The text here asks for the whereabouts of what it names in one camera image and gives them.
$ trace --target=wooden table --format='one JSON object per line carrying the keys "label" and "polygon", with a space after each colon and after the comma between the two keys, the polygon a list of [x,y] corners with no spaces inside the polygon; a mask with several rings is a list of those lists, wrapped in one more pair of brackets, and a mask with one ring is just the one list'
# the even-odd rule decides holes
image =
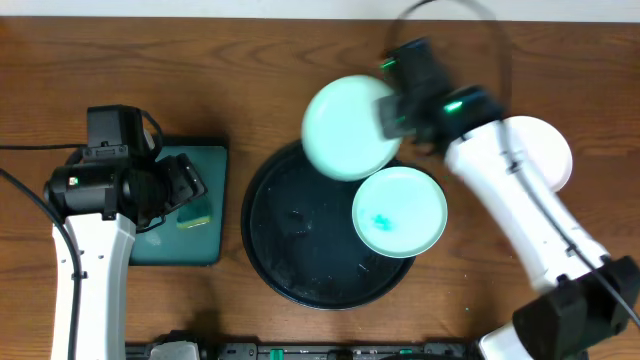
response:
{"label": "wooden table", "polygon": [[[391,293],[357,310],[317,311],[271,290],[251,267],[240,208],[258,166],[300,134],[325,84],[377,74],[387,22],[215,19],[5,18],[0,21],[0,142],[86,141],[86,108],[148,110],[165,133],[231,139],[222,257],[210,268],[135,267],[127,340],[193,329],[212,341],[411,342],[478,337],[535,298],[505,237],[436,159],[419,163],[444,184],[450,221]],[[640,27],[506,24],[515,43],[513,114],[566,135],[573,176],[560,196],[614,257],[640,259]],[[479,23],[419,22],[459,84],[497,89],[495,46]],[[69,151],[3,151],[0,166],[38,193]],[[0,358],[49,356],[56,289],[51,224],[0,182]],[[629,328],[591,351],[636,359]]]}

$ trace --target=wire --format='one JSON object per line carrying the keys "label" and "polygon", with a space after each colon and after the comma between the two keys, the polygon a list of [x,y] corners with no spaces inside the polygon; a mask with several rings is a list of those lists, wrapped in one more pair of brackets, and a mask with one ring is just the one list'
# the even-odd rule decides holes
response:
{"label": "wire", "polygon": [[[407,10],[405,10],[400,16],[394,20],[391,24],[389,31],[387,32],[387,37],[385,40],[385,51],[395,47],[396,39],[401,29],[401,25],[403,20],[407,18],[412,12],[421,7],[422,5],[426,5],[435,0],[422,0]],[[474,11],[478,17],[489,27],[489,29],[493,32],[496,40],[499,43],[498,50],[498,62],[500,66],[500,98],[502,104],[505,106],[505,112],[508,112],[508,109],[511,107],[512,101],[512,76],[513,76],[513,58],[511,56],[511,40],[509,35],[505,31],[505,29],[500,25],[497,21],[497,18],[491,10],[480,4],[475,0],[456,0],[458,3],[467,6],[469,9]],[[611,297],[618,303],[622,308],[629,314],[629,317],[633,320],[633,322],[640,328],[640,317],[633,310],[633,308],[622,298],[622,296],[616,291],[613,286],[605,279],[605,277],[598,272],[598,269],[587,259],[587,257],[580,251],[577,247],[576,243],[571,239],[571,237],[566,234],[561,226],[554,220],[553,216],[549,214],[549,211],[542,204],[540,199],[536,196],[535,192],[531,189],[531,186],[528,183],[528,180],[524,176],[521,171],[519,162],[516,160],[513,149],[511,148],[511,141],[509,138],[509,127],[504,123],[502,119],[500,119],[501,124],[501,133],[502,133],[502,146],[507,155],[507,159],[509,161],[510,168],[509,170],[516,176],[518,182],[522,185],[523,189],[529,196],[529,198],[536,204],[540,212],[544,215],[547,221],[553,226],[553,228],[558,232],[562,240],[567,244],[568,249],[575,252],[578,258],[589,268],[591,274],[593,274],[594,278],[605,288],[605,290],[611,295]]]}
{"label": "wire", "polygon": [[69,254],[71,256],[71,263],[73,264],[73,299],[71,303],[71,325],[69,326],[68,357],[69,360],[75,360],[76,341],[78,336],[78,311],[80,309],[78,306],[80,303],[80,281],[82,280],[82,276],[80,274],[80,260],[78,259],[76,248],[71,241],[69,233],[62,225],[62,222],[60,221],[58,216],[54,214],[54,212],[47,206],[47,204],[44,203],[44,201],[42,201],[36,194],[33,193],[33,191],[31,191],[18,179],[13,177],[2,168],[0,168],[0,176],[4,177],[9,183],[18,188],[18,190],[20,190],[26,197],[33,201],[36,206],[38,206],[40,210],[42,210],[49,217],[51,222],[53,222],[55,227],[62,235],[62,238],[67,245],[67,249],[69,250]]}
{"label": "wire", "polygon": [[59,144],[59,145],[0,145],[0,150],[56,150],[87,147],[87,144]]}
{"label": "wire", "polygon": [[64,163],[65,166],[79,164],[80,161],[82,161],[83,154],[84,154],[83,148],[75,149],[71,154],[69,154],[67,161],[65,161]]}
{"label": "wire", "polygon": [[162,128],[160,128],[160,125],[158,124],[157,121],[155,121],[152,117],[151,114],[149,114],[147,111],[145,110],[140,110],[140,114],[147,119],[147,121],[149,121],[149,123],[151,124],[151,126],[153,126],[153,128],[156,130],[156,132],[158,133],[158,137],[157,137],[157,144],[155,144],[155,147],[153,148],[153,152],[151,153],[151,155],[153,156],[153,158],[157,158],[158,155],[160,155],[160,151],[162,151],[162,146],[164,145],[164,133],[162,132]]}
{"label": "wire", "polygon": [[511,149],[511,143],[509,141],[509,135],[508,135],[509,126],[502,121],[500,122],[500,124],[502,124],[501,126],[502,133],[506,134],[503,137],[503,139],[506,137],[506,140],[505,140],[506,143],[503,144],[503,146],[505,149],[507,149],[507,153],[510,158],[509,161],[511,161],[510,169],[511,171],[513,171],[513,174],[518,179],[518,182],[520,183],[520,185],[522,185],[522,188],[525,190],[525,192],[527,193],[531,201],[535,203],[536,207],[544,215],[544,217],[547,219],[549,224],[551,224],[551,226],[553,226],[556,232],[560,235],[564,243],[567,244],[568,246],[567,250],[573,251],[576,254],[576,256],[580,258],[580,260],[589,268],[589,271],[591,274],[593,274],[593,277],[600,283],[600,285],[602,285],[602,287],[605,288],[605,290],[607,290],[607,292],[611,295],[611,297],[618,304],[620,304],[620,306],[622,306],[622,308],[629,314],[629,317],[631,317],[631,320],[640,329],[640,317],[638,317],[638,314],[622,298],[620,293],[618,293],[618,291],[613,288],[613,286],[609,283],[609,281],[607,281],[607,279],[605,279],[605,277],[602,276],[602,274],[600,274],[598,269],[593,265],[593,263],[591,263],[591,261],[589,261],[589,259],[587,259],[587,257],[582,253],[582,251],[580,251],[576,243],[571,239],[571,237],[568,234],[565,233],[562,227],[554,220],[553,216],[549,213],[547,208],[542,204],[540,199],[535,195],[535,192],[531,188],[531,185],[529,184],[526,176],[522,172],[522,168],[520,167],[519,163],[514,159],[513,151]]}
{"label": "wire", "polygon": [[402,14],[400,14],[400,16],[398,16],[395,20],[393,20],[393,22],[391,23],[391,26],[389,26],[389,30],[387,31],[387,35],[385,36],[385,40],[384,40],[384,57],[387,57],[387,54],[398,47],[397,45],[397,40],[398,40],[398,35],[400,34],[400,30],[402,29],[402,25],[404,25],[404,20],[406,20],[407,17],[409,17],[409,15],[411,15],[411,13],[413,13],[414,11],[416,11],[419,7],[421,7],[422,5],[426,5],[430,2],[434,2],[436,0],[422,0],[422,1],[418,1],[417,3],[411,5],[409,8],[407,8],[405,11],[402,12]]}
{"label": "wire", "polygon": [[[387,53],[392,49],[395,49],[398,45],[398,35],[402,30],[404,20],[411,15],[414,11],[423,5],[432,3],[436,0],[421,0],[413,4],[409,8],[400,14],[389,27],[385,37],[385,57]],[[498,40],[498,65],[500,67],[500,101],[505,106],[505,111],[508,112],[511,107],[511,95],[512,95],[512,81],[511,76],[513,74],[513,58],[511,56],[511,40],[506,30],[500,26],[495,14],[491,12],[487,7],[480,4],[475,0],[455,0],[459,4],[467,7],[473,11],[480,21],[482,21],[493,34],[494,38]]]}

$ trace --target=teal mat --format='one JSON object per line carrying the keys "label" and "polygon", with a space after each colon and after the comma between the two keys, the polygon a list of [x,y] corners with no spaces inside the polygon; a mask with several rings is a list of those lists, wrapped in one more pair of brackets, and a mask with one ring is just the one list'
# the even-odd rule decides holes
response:
{"label": "teal mat", "polygon": [[222,146],[166,146],[158,159],[182,153],[187,154],[209,190],[204,196],[209,200],[211,221],[179,229],[176,220],[180,209],[174,211],[167,215],[167,222],[162,226],[136,236],[130,265],[207,266],[218,261],[228,151]]}

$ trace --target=black plate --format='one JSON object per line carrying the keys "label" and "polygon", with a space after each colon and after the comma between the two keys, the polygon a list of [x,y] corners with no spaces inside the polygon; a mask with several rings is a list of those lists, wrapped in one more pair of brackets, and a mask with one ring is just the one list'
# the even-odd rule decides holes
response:
{"label": "black plate", "polygon": [[402,280],[414,258],[379,255],[353,228],[351,205],[361,184],[317,172],[300,142],[258,170],[242,207],[242,238],[269,286],[299,304],[337,310],[376,300]]}

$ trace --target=green sponge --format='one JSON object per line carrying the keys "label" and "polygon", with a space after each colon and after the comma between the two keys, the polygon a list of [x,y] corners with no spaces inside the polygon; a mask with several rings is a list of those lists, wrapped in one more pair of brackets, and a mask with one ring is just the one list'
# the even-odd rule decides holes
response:
{"label": "green sponge", "polygon": [[176,226],[178,229],[188,229],[204,225],[210,221],[211,207],[209,206],[209,199],[204,195],[178,210]]}

